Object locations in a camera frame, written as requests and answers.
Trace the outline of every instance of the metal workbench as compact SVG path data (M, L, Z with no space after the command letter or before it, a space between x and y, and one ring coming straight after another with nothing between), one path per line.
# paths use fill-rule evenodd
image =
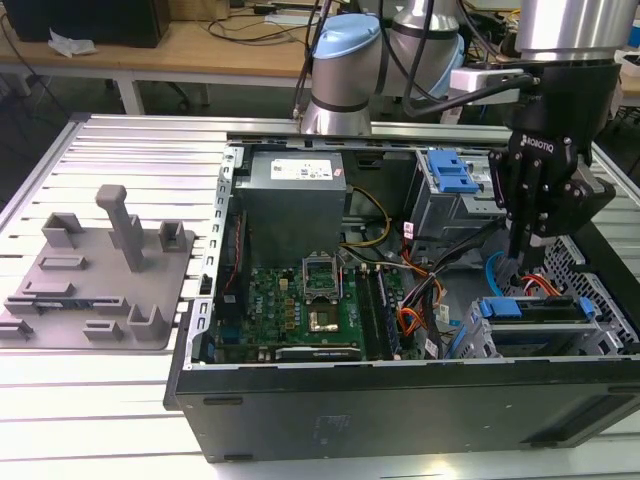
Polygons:
M196 240L189 277L200 267L227 132L293 133L286 120L94 116L71 122L0 215L0 297L12 294L44 244L52 212L75 212L107 227L93 198L103 183L127 187L129 212L144 227L184 220ZM374 125L398 138L502 141L500 128ZM595 172L618 184L596 218L601 233L640 277L640 192L596 149ZM181 302L178 310L184 311ZM640 414L573 450L467 453L303 462L209 465L181 413L162 407L175 336L140 354L0 351L0 478L441 478L637 479ZM421 428L428 415L411 412Z

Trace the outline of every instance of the blue cable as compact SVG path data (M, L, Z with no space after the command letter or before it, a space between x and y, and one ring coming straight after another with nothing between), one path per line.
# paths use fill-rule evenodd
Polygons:
M493 273L493 264L496 263L498 257L504 255L503 251L496 252L489 257L487 263L484 266L484 273L487 276L487 283L489 284L489 288L496 297L503 297L502 290L498 288L498 284L496 283L496 276Z

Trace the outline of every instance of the label sticker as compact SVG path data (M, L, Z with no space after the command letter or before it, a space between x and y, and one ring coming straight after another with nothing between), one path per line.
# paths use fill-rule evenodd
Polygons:
M424 348L433 358L438 358L438 346L428 338L424 343Z
M413 240L413 223L404 222L404 238Z
M271 180L333 180L331 160L276 158L271 162Z

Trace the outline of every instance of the yellow wire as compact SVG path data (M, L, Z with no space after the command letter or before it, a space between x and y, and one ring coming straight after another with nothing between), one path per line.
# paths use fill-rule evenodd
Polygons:
M382 232L382 235L378 238L376 238L375 240L369 240L367 242L354 242L354 243L341 243L340 246L341 247L360 247L360 248L365 248L365 247L372 247L375 246L381 242L383 242L384 240L386 240L386 238L389 236L389 234L391 233L391 217L389 217L389 215L387 214L387 211L384 209L384 207L380 204L380 202L378 202L373 195L371 195L369 192L367 192L364 188L361 187L353 187L353 191L354 192L360 192L362 195L364 195L365 197L367 197L369 200L371 200L371 202L373 202L373 204L378 207L380 209L380 211L382 212L382 214L384 215L384 219L386 222L386 226L384 229L384 232Z

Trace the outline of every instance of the black computer case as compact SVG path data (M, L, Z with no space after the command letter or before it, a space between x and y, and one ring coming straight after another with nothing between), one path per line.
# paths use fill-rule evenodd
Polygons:
M168 0L5 0L20 40L45 42L49 29L97 44L154 48L170 22Z

